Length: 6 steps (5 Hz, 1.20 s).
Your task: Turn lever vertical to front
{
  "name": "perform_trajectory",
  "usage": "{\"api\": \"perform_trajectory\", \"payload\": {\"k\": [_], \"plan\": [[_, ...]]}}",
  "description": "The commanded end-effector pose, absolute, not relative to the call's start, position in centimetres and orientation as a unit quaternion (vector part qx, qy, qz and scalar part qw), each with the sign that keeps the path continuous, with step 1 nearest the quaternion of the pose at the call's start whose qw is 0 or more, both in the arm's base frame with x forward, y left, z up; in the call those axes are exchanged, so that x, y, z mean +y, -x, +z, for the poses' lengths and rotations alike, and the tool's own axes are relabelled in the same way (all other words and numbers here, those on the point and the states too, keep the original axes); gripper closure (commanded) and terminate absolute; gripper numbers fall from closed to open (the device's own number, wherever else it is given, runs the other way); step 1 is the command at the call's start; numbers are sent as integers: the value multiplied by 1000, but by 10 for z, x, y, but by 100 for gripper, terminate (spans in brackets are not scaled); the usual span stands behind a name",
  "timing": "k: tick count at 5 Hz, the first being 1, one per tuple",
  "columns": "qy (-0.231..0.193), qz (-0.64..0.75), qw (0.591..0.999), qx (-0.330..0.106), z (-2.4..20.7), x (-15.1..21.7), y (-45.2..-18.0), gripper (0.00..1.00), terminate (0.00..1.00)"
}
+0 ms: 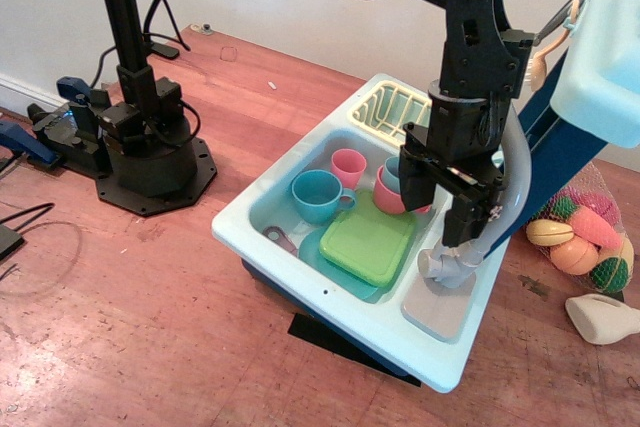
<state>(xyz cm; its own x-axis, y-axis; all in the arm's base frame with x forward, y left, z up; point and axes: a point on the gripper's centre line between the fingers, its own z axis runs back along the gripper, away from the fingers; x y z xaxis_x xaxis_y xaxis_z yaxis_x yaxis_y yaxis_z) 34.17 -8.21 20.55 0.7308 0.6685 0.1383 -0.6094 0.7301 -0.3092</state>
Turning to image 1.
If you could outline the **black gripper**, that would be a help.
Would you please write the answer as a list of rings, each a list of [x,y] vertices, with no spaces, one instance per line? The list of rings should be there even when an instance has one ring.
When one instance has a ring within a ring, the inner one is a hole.
[[[481,235],[488,223],[487,207],[498,205],[504,191],[503,175],[492,156],[502,141],[512,98],[498,92],[455,96],[437,80],[429,85],[428,96],[428,125],[404,125],[401,199],[413,212],[433,203],[436,186],[447,189],[454,197],[441,242],[458,247]]]

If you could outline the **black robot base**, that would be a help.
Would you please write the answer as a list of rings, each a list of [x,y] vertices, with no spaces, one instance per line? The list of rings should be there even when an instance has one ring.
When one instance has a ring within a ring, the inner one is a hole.
[[[38,141],[94,180],[100,200],[149,217],[194,205],[217,174],[178,83],[152,67],[117,70],[123,99],[82,88],[65,104],[27,112]]]

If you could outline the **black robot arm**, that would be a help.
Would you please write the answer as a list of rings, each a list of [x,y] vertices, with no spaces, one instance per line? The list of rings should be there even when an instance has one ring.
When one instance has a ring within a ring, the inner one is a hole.
[[[437,187],[453,197],[441,242],[457,247],[477,239],[505,182],[492,163],[513,99],[520,94],[533,45],[531,33],[511,28],[503,0],[426,0],[446,12],[440,76],[429,88],[426,125],[407,122],[400,151],[406,210],[432,203]]]

